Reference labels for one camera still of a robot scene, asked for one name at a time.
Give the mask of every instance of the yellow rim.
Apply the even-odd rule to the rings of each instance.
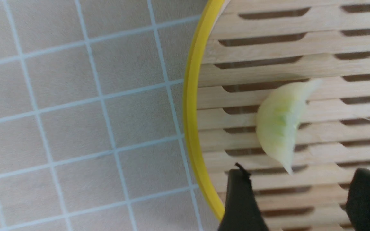
[[[204,13],[202,13],[189,51],[183,95],[184,128],[189,158],[199,187],[218,219],[222,219],[225,208],[210,181],[204,158],[202,157],[197,124],[197,91],[205,46],[224,2],[225,0],[210,0],[205,7]]]

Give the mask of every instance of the wooden slat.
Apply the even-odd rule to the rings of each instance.
[[[269,12],[310,6],[370,4],[370,0],[232,0],[225,13]]]
[[[265,222],[269,228],[300,228],[348,223],[349,218],[341,207],[332,205],[316,207],[308,215],[265,218]]]
[[[208,172],[225,172],[235,168],[235,163],[242,164],[246,169],[280,168],[280,162],[267,155],[230,156],[225,151],[205,152],[203,154]],[[305,150],[296,152],[293,165],[344,163],[354,161],[370,161],[370,146],[346,148],[340,143],[324,143],[311,145]]]
[[[254,190],[267,190],[287,187],[303,187],[309,185],[349,183],[355,173],[354,168],[344,169],[336,164],[311,165],[307,169],[293,174],[271,174],[252,176]],[[226,191],[227,175],[210,173],[212,184],[217,192]]]
[[[255,133],[230,134],[224,130],[206,130],[199,132],[203,152],[215,150],[233,150],[260,148]],[[328,143],[370,139],[370,124],[345,126],[340,122],[313,123],[299,130],[297,144]]]
[[[337,184],[314,186],[305,193],[255,196],[261,211],[342,204],[346,203],[347,198],[347,190],[342,189]]]
[[[230,63],[320,53],[370,51],[370,35],[347,37],[338,31],[309,32],[299,41],[225,47],[208,41],[202,63]]]
[[[203,64],[199,87],[361,74],[370,74],[370,58],[338,60],[331,54],[316,54],[304,56],[296,63],[261,67],[222,70],[213,64]]]
[[[346,13],[339,6],[315,6],[303,16],[276,19],[247,20],[236,13],[225,13],[218,19],[210,39],[252,38],[366,28],[370,28],[370,12]]]
[[[341,77],[327,77],[322,80],[321,86],[309,97],[309,100],[370,96],[370,81],[346,82]],[[272,90],[227,92],[222,86],[199,88],[197,108],[259,105]]]
[[[306,231],[344,231],[340,225],[329,225],[329,226],[323,226],[323,227],[312,227],[310,230]],[[280,228],[273,228],[270,231],[283,231]]]
[[[211,130],[232,127],[256,126],[256,113],[233,114],[226,113],[222,108],[198,110],[199,130]],[[352,120],[370,117],[370,104],[346,105],[339,99],[311,101],[302,123],[314,123],[331,120]]]

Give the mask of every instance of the wooden slatted board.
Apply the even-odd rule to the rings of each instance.
[[[264,154],[258,105],[286,83],[323,79],[297,136],[295,174]],[[219,196],[241,163],[273,231],[352,230],[343,205],[370,169],[370,0],[231,0],[207,42],[198,88],[205,165]]]

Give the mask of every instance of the slot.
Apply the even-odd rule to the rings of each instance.
[[[285,58],[254,60],[254,61],[242,61],[242,62],[236,62],[236,63],[216,63],[214,64],[214,66],[222,70],[244,68],[244,67],[261,67],[261,66],[296,63],[301,58],[302,56],[295,56],[295,57],[285,57]]]
[[[255,133],[256,127],[233,127],[233,128],[224,128],[229,134],[239,134],[239,133]]]
[[[253,106],[243,106],[243,107],[225,107],[222,108],[227,114],[246,114],[246,113],[256,113],[258,112],[259,105]]]
[[[261,12],[261,13],[243,13],[238,16],[242,19],[248,20],[261,20],[261,19],[277,19],[277,18],[288,18],[288,17],[301,17],[304,16],[310,7],[302,9],[293,9],[276,12]]]
[[[280,188],[271,190],[255,190],[254,194],[257,196],[274,196],[274,195],[289,195],[297,193],[307,193],[311,190],[311,186]]]
[[[302,123],[301,125],[299,125],[298,130],[305,129],[305,128],[309,127],[311,124],[312,123]]]
[[[367,97],[355,97],[355,98],[341,98],[341,101],[345,104],[370,104],[370,96]]]
[[[370,74],[342,76],[346,82],[370,81]]]
[[[296,145],[294,152],[302,152],[305,151],[305,149],[308,148],[308,145]]]
[[[370,29],[342,30],[341,33],[347,37],[370,35]]]
[[[341,228],[343,228],[344,230],[348,230],[348,229],[353,229],[353,225],[351,223],[348,223],[348,224],[339,224],[339,226]]]
[[[341,142],[340,144],[342,144],[346,148],[370,146],[370,140],[347,141],[347,142]]]
[[[264,218],[274,218],[274,217],[285,217],[285,216],[302,216],[312,213],[315,210],[314,207],[306,207],[301,209],[278,209],[262,211],[262,216]]]
[[[349,190],[349,188],[351,187],[351,183],[342,183],[339,184],[339,187],[341,187],[343,190]]]
[[[335,54],[339,60],[355,60],[370,58],[370,51]]]
[[[346,212],[346,204],[340,204],[339,207]]]
[[[347,13],[365,13],[365,12],[370,12],[370,4],[341,6],[341,8],[344,11],[346,11]]]
[[[354,161],[354,162],[346,162],[346,163],[336,163],[341,168],[365,168],[370,167],[370,160],[369,161]]]
[[[370,118],[366,119],[356,119],[356,120],[341,120],[340,121],[345,126],[356,126],[356,125],[364,125],[370,124]]]
[[[227,86],[222,86],[222,88],[229,93],[235,93],[235,92],[246,92],[246,91],[256,91],[256,90],[271,90],[271,89],[279,88],[280,86],[286,85],[288,83],[304,83],[308,81],[309,79],[295,79],[295,80],[266,82],[266,83],[247,83],[247,84],[241,84],[241,85],[227,85]]]
[[[302,152],[308,148],[308,145],[297,145],[295,146],[295,152]],[[266,155],[262,148],[246,148],[246,149],[235,149],[225,150],[230,156],[244,156],[244,155]]]
[[[283,228],[282,231],[311,231],[312,227],[306,228]]]
[[[299,166],[292,166],[292,171],[294,173],[299,173],[304,171],[308,166],[307,165],[299,165]],[[248,170],[251,175],[272,175],[272,174],[288,174],[284,168],[265,168],[265,169],[255,169],[255,170]]]
[[[247,148],[247,149],[236,149],[236,150],[225,150],[230,156],[245,156],[245,155],[266,155],[262,148]]]
[[[236,46],[247,46],[247,45],[258,45],[258,44],[270,44],[279,42],[293,42],[300,41],[306,33],[293,34],[293,35],[277,35],[257,38],[238,38],[229,40],[219,40],[219,43],[225,47],[236,47]]]

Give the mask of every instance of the onion slice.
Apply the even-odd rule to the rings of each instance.
[[[307,98],[321,84],[316,79],[289,83],[273,90],[257,113],[256,133],[262,149],[292,174],[296,133]]]

